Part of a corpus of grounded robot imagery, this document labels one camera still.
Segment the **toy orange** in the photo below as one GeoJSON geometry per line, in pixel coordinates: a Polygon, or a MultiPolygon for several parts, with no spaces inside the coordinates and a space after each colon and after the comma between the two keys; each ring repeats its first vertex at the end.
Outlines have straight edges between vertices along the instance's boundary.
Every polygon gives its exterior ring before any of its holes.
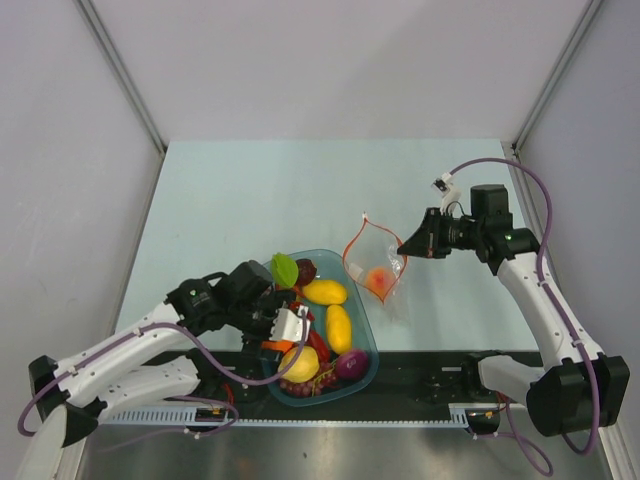
{"type": "Polygon", "coordinates": [[[264,341],[261,344],[261,347],[266,350],[272,350],[281,352],[283,354],[287,353],[295,346],[294,342],[288,340],[279,340],[279,341],[264,341]]]}

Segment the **clear zip top bag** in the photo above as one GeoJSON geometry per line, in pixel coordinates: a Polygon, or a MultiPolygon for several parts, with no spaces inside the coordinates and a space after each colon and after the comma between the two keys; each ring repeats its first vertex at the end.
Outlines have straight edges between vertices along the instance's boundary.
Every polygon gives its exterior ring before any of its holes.
{"type": "Polygon", "coordinates": [[[372,222],[364,211],[357,233],[348,241],[341,255],[348,277],[365,292],[388,321],[394,324],[409,323],[409,306],[403,280],[408,257],[396,253],[401,244],[402,240],[396,233],[372,222]],[[396,277],[384,297],[379,297],[364,286],[367,272],[378,266],[389,268],[396,277]]]}

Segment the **toy peach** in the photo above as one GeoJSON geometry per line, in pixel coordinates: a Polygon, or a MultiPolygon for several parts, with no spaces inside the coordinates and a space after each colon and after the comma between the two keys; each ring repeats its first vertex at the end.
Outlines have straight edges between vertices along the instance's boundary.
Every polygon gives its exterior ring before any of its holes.
{"type": "Polygon", "coordinates": [[[365,277],[364,286],[379,297],[384,297],[395,282],[392,270],[384,266],[370,269],[365,277]]]}

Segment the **green toy fruit slice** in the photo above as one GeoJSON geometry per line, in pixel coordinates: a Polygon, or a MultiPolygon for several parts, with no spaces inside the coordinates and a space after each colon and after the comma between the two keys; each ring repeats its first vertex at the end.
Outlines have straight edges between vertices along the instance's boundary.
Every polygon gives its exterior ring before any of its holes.
{"type": "Polygon", "coordinates": [[[299,268],[294,259],[283,253],[276,253],[271,259],[271,274],[274,282],[285,289],[295,286],[299,268]]]}

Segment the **yellow toy lemon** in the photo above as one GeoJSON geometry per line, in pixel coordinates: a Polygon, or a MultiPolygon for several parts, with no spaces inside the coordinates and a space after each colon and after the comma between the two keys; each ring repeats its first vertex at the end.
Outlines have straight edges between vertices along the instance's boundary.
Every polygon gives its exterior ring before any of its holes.
{"type": "Polygon", "coordinates": [[[293,383],[304,383],[311,380],[320,369],[320,362],[316,350],[310,346],[305,346],[302,353],[293,361],[297,354],[296,349],[291,349],[282,358],[278,371],[287,372],[282,376],[283,379],[293,383]]]}

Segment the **dark red toy fruit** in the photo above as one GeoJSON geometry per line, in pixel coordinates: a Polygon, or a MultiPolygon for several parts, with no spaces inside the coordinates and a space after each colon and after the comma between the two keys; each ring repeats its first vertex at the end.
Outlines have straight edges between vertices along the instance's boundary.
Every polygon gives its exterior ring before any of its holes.
{"type": "Polygon", "coordinates": [[[309,258],[298,259],[296,260],[296,265],[298,267],[298,277],[296,280],[297,286],[299,287],[306,286],[316,278],[317,267],[311,259],[309,258]]]}

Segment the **yellow toy mango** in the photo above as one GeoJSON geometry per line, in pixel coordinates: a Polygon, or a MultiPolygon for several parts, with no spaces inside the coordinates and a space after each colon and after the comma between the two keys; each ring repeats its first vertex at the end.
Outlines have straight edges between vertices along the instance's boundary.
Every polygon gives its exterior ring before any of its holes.
{"type": "Polygon", "coordinates": [[[341,305],[348,299],[348,291],[341,283],[330,279],[316,279],[302,288],[309,301],[318,305],[341,305]]]}
{"type": "Polygon", "coordinates": [[[331,349],[338,355],[352,348],[352,325],[341,305],[331,305],[326,313],[326,336],[331,349]]]}

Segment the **purple toy onion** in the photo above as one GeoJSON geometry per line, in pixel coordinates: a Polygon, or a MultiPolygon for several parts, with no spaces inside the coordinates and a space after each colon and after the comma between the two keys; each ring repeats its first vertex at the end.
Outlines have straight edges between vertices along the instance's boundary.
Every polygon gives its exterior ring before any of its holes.
{"type": "Polygon", "coordinates": [[[370,359],[362,349],[352,349],[341,354],[335,361],[335,374],[340,380],[359,381],[364,378],[370,368],[370,359]]]}

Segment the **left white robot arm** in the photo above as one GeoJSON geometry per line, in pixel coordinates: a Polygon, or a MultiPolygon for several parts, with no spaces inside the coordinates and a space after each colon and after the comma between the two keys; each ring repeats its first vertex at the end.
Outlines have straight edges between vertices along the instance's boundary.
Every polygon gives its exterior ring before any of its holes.
{"type": "Polygon", "coordinates": [[[24,413],[42,422],[60,413],[61,447],[91,435],[122,411],[159,400],[215,405],[226,380],[264,386],[281,378],[246,378],[217,360],[200,336],[231,326],[242,334],[242,351],[265,356],[265,343],[291,341],[301,356],[311,330],[305,307],[292,309],[296,294],[279,290],[271,273],[254,260],[229,273],[187,279],[126,330],[74,356],[43,355],[29,365],[32,390],[24,413]]]}

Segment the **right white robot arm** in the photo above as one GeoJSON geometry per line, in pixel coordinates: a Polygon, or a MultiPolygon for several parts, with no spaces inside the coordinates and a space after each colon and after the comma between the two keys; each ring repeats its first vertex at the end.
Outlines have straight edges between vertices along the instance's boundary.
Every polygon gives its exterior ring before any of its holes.
{"type": "Polygon", "coordinates": [[[461,217],[453,214],[459,190],[443,179],[434,188],[441,205],[426,210],[399,254],[443,259],[453,250],[474,252],[515,300],[542,359],[541,367],[534,368],[498,351],[473,354],[461,376],[463,393],[473,401],[494,392],[506,395],[527,408],[544,436],[615,424],[629,367],[622,357],[607,356],[579,325],[533,232],[514,227],[506,187],[472,187],[471,212],[461,217]]]}

